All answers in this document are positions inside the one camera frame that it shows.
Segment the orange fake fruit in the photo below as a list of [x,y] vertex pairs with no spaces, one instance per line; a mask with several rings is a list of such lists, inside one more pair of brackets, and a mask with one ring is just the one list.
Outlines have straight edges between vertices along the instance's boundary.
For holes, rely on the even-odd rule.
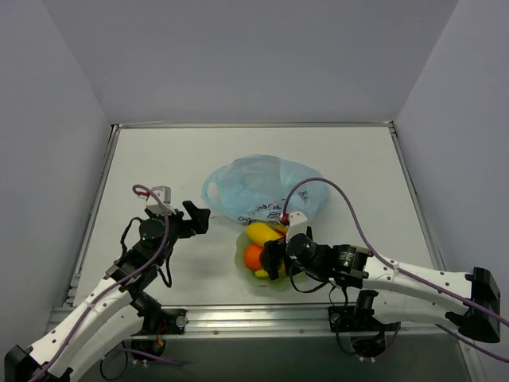
[[257,244],[249,245],[243,253],[243,262],[251,271],[259,271],[262,269],[261,255],[263,248]]

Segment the yellow fake fruit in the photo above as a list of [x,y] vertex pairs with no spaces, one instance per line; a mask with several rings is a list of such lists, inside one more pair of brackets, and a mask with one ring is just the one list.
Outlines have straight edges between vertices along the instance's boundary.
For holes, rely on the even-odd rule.
[[259,246],[263,246],[265,242],[278,240],[281,238],[279,232],[275,231],[269,225],[263,222],[254,222],[247,227],[247,237]]

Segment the light blue plastic bag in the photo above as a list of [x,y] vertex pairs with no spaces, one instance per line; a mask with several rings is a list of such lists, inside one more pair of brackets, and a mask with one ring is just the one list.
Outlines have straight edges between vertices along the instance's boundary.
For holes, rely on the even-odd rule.
[[212,210],[244,225],[254,220],[278,221],[286,200],[289,212],[301,211],[311,220],[328,200],[328,186],[310,182],[295,193],[290,190],[300,181],[320,176],[298,162],[250,155],[213,171],[204,181],[201,197]]

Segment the yellow fake banana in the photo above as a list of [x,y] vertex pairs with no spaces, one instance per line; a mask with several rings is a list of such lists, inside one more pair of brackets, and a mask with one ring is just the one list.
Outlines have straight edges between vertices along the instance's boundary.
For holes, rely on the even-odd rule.
[[[276,229],[276,228],[274,228],[274,227],[272,227],[272,229],[274,229],[275,231],[279,232],[279,233],[280,233],[280,235],[281,235],[281,237],[285,237],[285,232],[284,232],[284,230],[279,231],[278,229]],[[263,268],[262,268],[261,270],[259,270],[259,271],[254,271],[254,275],[255,275],[257,278],[261,278],[261,279],[263,279],[263,278],[269,278],[269,277],[268,277],[268,274],[267,274],[267,273],[263,270]]]

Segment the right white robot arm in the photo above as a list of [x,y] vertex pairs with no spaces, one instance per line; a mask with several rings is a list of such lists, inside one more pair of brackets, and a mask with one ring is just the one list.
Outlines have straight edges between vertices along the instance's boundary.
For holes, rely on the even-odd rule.
[[454,328],[466,338],[500,341],[500,291],[490,271],[447,272],[400,263],[370,249],[317,244],[307,233],[265,243],[260,262],[270,279],[304,273],[320,287],[356,288],[353,325],[419,322]]

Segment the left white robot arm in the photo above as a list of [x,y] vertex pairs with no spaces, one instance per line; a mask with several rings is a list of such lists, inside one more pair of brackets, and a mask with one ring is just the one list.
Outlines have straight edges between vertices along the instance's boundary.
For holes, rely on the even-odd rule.
[[7,381],[77,381],[121,341],[152,333],[168,317],[145,289],[157,278],[179,239],[208,231],[210,210],[184,201],[185,213],[147,208],[139,240],[123,248],[95,289],[57,326],[26,349],[4,358]]

